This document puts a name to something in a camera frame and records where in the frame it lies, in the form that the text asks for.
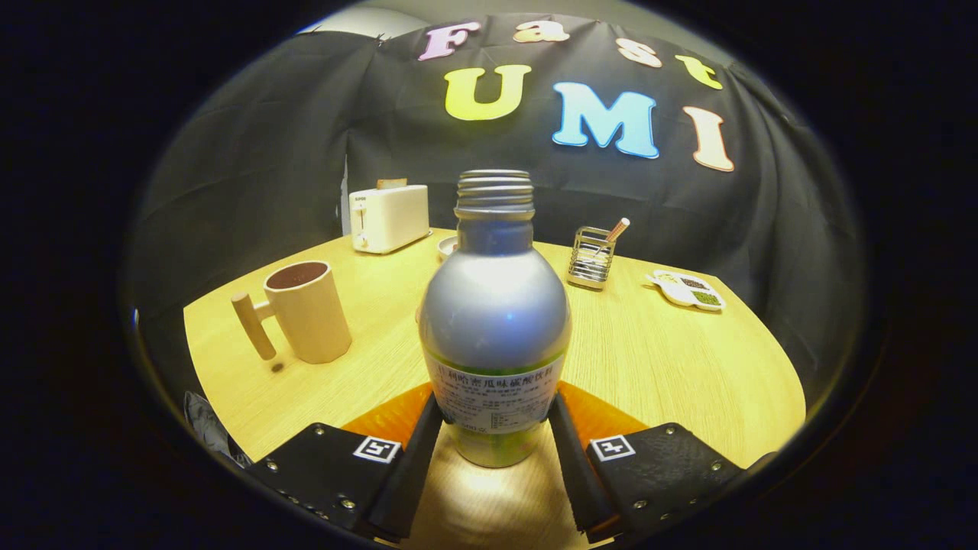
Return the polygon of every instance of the black cloth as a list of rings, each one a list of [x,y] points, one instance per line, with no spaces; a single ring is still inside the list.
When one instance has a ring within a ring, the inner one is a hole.
[[[515,26],[534,20],[560,22],[570,38],[515,42]],[[536,186],[536,240],[570,246],[580,226],[630,218],[617,254],[719,277],[785,349],[809,406],[817,402],[858,335],[864,252],[844,179],[800,114],[748,69],[652,35],[539,14],[475,21],[482,28],[453,55],[426,61],[418,61],[426,29],[386,41],[298,35],[218,90],[162,158],[138,217],[131,272],[144,317],[173,315],[338,237],[344,157],[350,192],[407,177],[428,186],[431,225],[446,228],[456,224],[460,172],[524,169]],[[616,38],[650,46],[662,67],[625,59]],[[676,55],[701,60],[723,89],[696,81]],[[493,69],[512,64],[532,67],[514,112],[448,115],[446,72],[486,69],[475,99],[491,102],[500,89]],[[587,128],[584,147],[555,143],[560,81],[587,84],[606,107],[626,91],[653,98],[659,157],[624,154],[615,140],[601,148]],[[693,159],[685,106],[723,118],[732,172]]]

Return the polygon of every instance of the yellow letter u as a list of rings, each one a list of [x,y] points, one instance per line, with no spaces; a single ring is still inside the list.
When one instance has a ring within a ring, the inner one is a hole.
[[[445,74],[445,80],[448,80],[445,111],[461,120],[489,120],[506,116],[519,107],[523,99],[523,75],[531,70],[527,65],[496,67],[496,74],[503,78],[503,83],[499,99],[492,103],[475,101],[475,81],[485,74],[485,69],[453,70]]]

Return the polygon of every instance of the orange pad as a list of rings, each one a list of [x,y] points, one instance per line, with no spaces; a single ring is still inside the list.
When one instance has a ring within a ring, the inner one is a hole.
[[[607,401],[567,382],[560,381],[557,391],[563,395],[563,402],[567,405],[583,448],[591,444],[591,439],[634,434],[648,428]]]
[[[403,448],[408,448],[408,441],[430,395],[431,382],[425,382],[374,407],[342,428],[354,434],[400,441]]]

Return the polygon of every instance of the wooden table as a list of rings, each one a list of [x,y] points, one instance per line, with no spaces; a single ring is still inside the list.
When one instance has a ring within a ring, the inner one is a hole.
[[[349,237],[276,261],[184,309],[200,383],[228,432],[258,460],[313,422],[342,426],[428,380],[415,311],[438,268],[433,235],[388,255],[355,252]],[[564,278],[570,249],[535,243]],[[264,323],[279,354],[263,361],[231,305],[264,300],[272,271],[322,259],[334,270],[353,344],[310,365]],[[722,312],[677,306],[645,280],[667,268],[708,281]],[[801,427],[805,400],[794,368],[754,313],[719,279],[616,256],[602,292],[565,283],[574,332],[562,378],[649,426],[677,422],[741,468],[781,448]],[[490,470],[438,440],[412,536],[403,548],[586,548],[560,478],[553,436],[523,462]]]

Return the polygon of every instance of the aluminum bottle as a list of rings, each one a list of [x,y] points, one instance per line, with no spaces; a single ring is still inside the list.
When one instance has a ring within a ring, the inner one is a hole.
[[[527,172],[468,171],[458,195],[459,247],[428,284],[419,330],[459,452],[498,468],[536,446],[570,342],[570,304],[533,249]]]

